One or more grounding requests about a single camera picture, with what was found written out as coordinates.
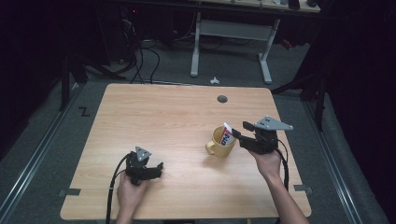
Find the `desk leg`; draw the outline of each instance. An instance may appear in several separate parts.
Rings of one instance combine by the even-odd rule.
[[[194,52],[192,53],[191,62],[191,73],[192,77],[198,76],[198,66],[199,66],[199,36],[201,33],[201,12],[197,13],[197,22],[195,25],[195,46]]]
[[[274,26],[272,27],[271,33],[267,40],[267,45],[265,46],[264,53],[259,54],[260,65],[262,66],[262,75],[264,77],[264,82],[266,84],[272,83],[270,70],[268,69],[268,64],[267,64],[267,56],[268,56],[271,46],[274,42],[274,38],[275,38],[277,27],[278,27],[279,23],[280,23],[280,20],[275,20]]]

